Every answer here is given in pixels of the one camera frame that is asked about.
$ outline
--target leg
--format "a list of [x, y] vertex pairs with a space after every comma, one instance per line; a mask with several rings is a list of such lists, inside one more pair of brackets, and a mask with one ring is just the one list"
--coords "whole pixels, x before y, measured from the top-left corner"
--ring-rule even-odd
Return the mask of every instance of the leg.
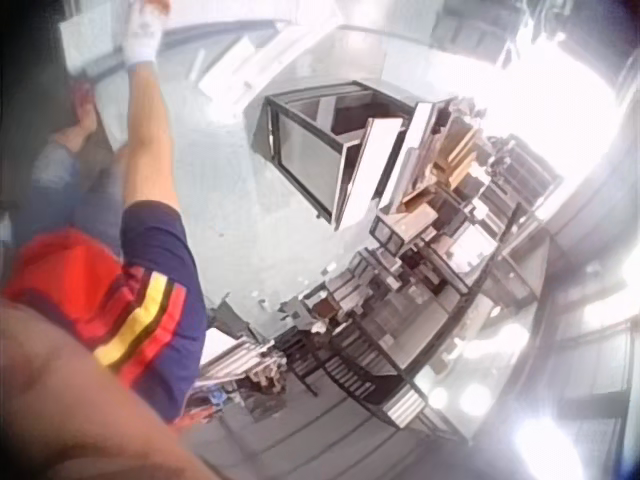
[[120, 225], [124, 209], [124, 164], [118, 159], [105, 168], [78, 204], [73, 225], [121, 256]]
[[79, 122], [56, 133], [36, 160], [26, 200], [12, 218], [14, 243], [21, 247], [35, 236], [69, 225], [81, 197], [75, 154], [97, 128], [90, 96], [76, 98]]
[[50, 142], [36, 160], [25, 203], [12, 218], [16, 248], [69, 225], [80, 196], [76, 158], [65, 146]]

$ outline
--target foot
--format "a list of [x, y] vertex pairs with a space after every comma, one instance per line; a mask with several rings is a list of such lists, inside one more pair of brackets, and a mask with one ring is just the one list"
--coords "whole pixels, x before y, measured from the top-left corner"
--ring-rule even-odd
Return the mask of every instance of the foot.
[[122, 43], [122, 52], [127, 66], [156, 61], [169, 9], [169, 0], [133, 0], [131, 2], [129, 24]]
[[73, 105], [78, 117], [78, 127], [86, 136], [91, 135], [98, 128], [98, 114], [93, 91], [88, 83], [75, 87]]

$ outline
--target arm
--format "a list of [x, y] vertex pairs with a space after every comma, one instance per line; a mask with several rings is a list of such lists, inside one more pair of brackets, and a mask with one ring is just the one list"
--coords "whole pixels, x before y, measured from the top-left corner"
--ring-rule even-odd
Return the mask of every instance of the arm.
[[0, 318], [2, 440], [33, 476], [217, 478], [61, 329], [8, 304]]
[[179, 210], [173, 183], [173, 142], [152, 63], [130, 68], [129, 149], [125, 206], [156, 200]]

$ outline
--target bright light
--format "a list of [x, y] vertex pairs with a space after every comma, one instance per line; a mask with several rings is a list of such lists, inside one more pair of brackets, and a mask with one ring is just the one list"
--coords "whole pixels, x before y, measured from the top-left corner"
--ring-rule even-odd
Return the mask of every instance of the bright light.
[[622, 275], [627, 285], [640, 290], [640, 245], [638, 245], [622, 267]]
[[487, 135], [518, 135], [563, 177], [536, 211], [548, 218], [608, 150], [621, 115], [607, 83], [555, 43], [539, 40], [521, 51], [500, 84], [488, 86], [483, 128]]
[[529, 341], [529, 331], [522, 325], [510, 323], [498, 335], [486, 340], [473, 340], [464, 349], [464, 357], [475, 359], [490, 353], [518, 353]]
[[449, 394], [447, 391], [438, 387], [429, 394], [429, 405], [437, 410], [444, 408], [449, 401]]
[[472, 417], [481, 417], [489, 411], [493, 399], [491, 392], [483, 385], [469, 385], [460, 397], [460, 408]]
[[503, 352], [519, 352], [529, 341], [529, 331], [522, 325], [510, 323], [498, 333], [496, 342]]
[[525, 422], [516, 435], [516, 446], [538, 480], [582, 479], [575, 447], [548, 418]]
[[464, 358], [480, 358], [491, 352], [491, 340], [473, 340], [464, 349]]
[[612, 325], [626, 320], [640, 310], [640, 298], [633, 287], [614, 293], [604, 300], [598, 300], [584, 309], [583, 320], [588, 330]]

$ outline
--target red yellow stripe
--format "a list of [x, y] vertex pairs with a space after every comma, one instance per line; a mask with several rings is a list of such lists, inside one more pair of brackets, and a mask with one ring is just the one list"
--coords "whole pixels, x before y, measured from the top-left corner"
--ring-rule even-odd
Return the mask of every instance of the red yellow stripe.
[[164, 275], [158, 272], [152, 273], [142, 305], [129, 315], [115, 337], [93, 352], [98, 362], [105, 366], [116, 362], [145, 327], [153, 321], [160, 309], [167, 281]]
[[120, 368], [118, 376], [125, 385], [131, 385], [158, 353], [169, 344], [180, 321], [185, 297], [185, 289], [180, 285], [175, 285], [169, 306], [160, 320], [160, 325], [138, 348], [134, 356]]

